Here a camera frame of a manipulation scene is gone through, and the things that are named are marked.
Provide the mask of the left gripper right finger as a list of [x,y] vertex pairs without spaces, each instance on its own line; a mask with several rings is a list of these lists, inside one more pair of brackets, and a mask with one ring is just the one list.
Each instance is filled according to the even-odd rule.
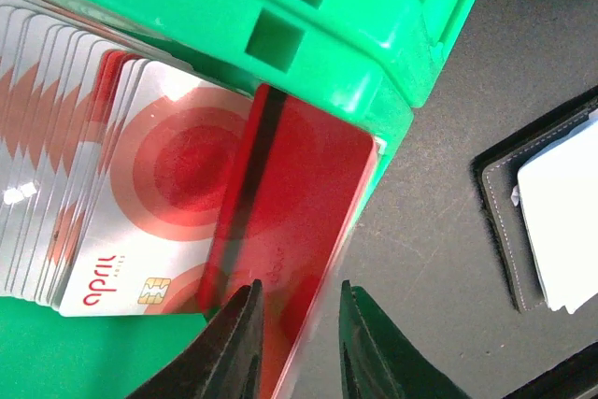
[[466,398],[362,287],[342,282],[338,317],[345,398]]

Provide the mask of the green bin with red cards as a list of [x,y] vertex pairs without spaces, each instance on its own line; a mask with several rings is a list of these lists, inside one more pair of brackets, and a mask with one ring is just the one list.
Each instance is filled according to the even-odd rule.
[[[376,188],[448,58],[420,0],[43,0],[143,40],[202,75],[249,93],[258,81],[298,94],[381,139]],[[1,299],[7,398],[125,394],[200,329],[201,317],[63,319]],[[112,355],[125,361],[121,386]]]

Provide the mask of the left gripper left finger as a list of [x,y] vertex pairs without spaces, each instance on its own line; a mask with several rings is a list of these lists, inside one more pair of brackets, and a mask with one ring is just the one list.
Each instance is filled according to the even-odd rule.
[[263,360],[263,285],[235,292],[202,333],[131,398],[257,398]]

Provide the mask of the black card holder wallet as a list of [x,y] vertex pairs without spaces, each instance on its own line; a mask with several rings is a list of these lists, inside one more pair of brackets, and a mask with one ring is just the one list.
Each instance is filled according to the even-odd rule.
[[597,300],[597,90],[472,162],[515,309],[573,315]]

